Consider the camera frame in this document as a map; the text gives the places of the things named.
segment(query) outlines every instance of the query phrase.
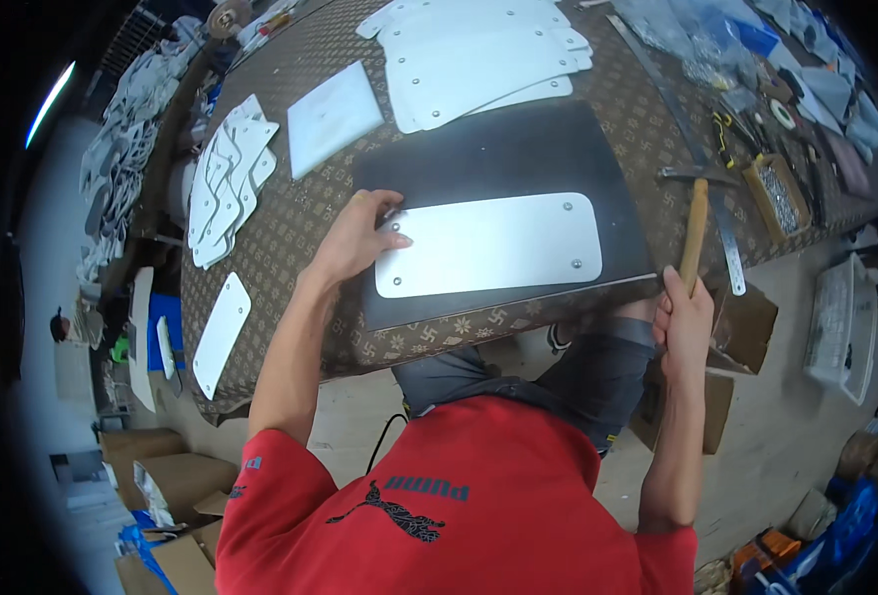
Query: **fluorescent light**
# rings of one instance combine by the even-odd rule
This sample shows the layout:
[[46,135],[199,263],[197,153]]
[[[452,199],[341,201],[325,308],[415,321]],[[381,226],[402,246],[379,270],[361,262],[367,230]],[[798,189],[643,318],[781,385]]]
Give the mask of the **fluorescent light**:
[[68,67],[62,72],[62,76],[59,77],[59,80],[55,81],[55,85],[52,87],[52,90],[49,91],[49,97],[46,97],[46,101],[39,109],[39,113],[36,114],[35,122],[32,123],[32,129],[28,132],[28,136],[26,137],[26,149],[28,149],[28,144],[32,142],[32,136],[35,134],[36,129],[39,128],[39,124],[42,122],[42,119],[46,117],[46,112],[48,112],[49,108],[52,107],[52,103],[55,101],[55,97],[65,86],[65,83],[68,82],[68,78],[72,75],[73,68],[75,68],[74,62],[68,65]]

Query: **metal ruler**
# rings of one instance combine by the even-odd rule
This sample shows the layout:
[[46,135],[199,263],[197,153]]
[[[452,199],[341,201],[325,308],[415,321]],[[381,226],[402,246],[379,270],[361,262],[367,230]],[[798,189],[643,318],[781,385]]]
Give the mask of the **metal ruler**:
[[[677,121],[677,127],[686,141],[687,148],[690,149],[690,156],[693,157],[693,163],[698,166],[709,166],[710,160],[703,151],[703,145],[694,136],[693,128],[690,127],[690,121],[683,111],[683,106],[677,95],[667,85],[666,80],[657,69],[647,55],[644,46],[634,37],[634,34],[627,29],[620,17],[615,14],[607,16],[607,20],[611,22],[614,29],[618,30],[623,37],[624,43],[630,48],[630,51],[637,57],[637,61],[641,63],[653,81],[654,86],[663,98],[663,102],[670,109],[674,120]],[[709,189],[710,208],[713,210],[713,218],[717,221],[717,230],[719,231],[719,239],[723,243],[723,253],[726,256],[726,269],[730,275],[730,290],[733,295],[742,295],[746,292],[746,281],[742,276],[742,263],[740,262],[740,249],[737,246],[736,235],[733,233],[733,215],[723,203],[723,190],[721,188],[710,186]]]

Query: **white plastic container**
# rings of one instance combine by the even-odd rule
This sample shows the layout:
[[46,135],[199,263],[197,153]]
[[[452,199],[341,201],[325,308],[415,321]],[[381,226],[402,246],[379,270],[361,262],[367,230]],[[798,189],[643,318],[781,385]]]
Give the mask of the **white plastic container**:
[[877,316],[875,280],[853,252],[817,279],[805,373],[860,406],[872,378]]

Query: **gray shorts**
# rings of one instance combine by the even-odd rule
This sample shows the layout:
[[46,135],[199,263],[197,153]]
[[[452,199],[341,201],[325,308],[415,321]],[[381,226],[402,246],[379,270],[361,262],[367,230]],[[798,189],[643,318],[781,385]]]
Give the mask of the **gray shorts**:
[[495,395],[550,411],[584,432],[603,456],[644,394],[644,373],[656,345],[651,324],[608,318],[571,347],[535,382],[493,377],[474,347],[392,368],[410,417],[478,395]]

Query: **wooden hammer handle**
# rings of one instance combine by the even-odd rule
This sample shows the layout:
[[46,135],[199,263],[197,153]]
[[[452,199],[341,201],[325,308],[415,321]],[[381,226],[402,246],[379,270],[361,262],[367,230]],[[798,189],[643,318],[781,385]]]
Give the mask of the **wooden hammer handle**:
[[707,190],[705,178],[697,178],[693,183],[693,201],[690,203],[690,216],[686,220],[686,244],[683,245],[683,259],[680,263],[680,278],[687,295],[693,296],[700,270],[700,253],[703,250],[703,233],[706,231]]

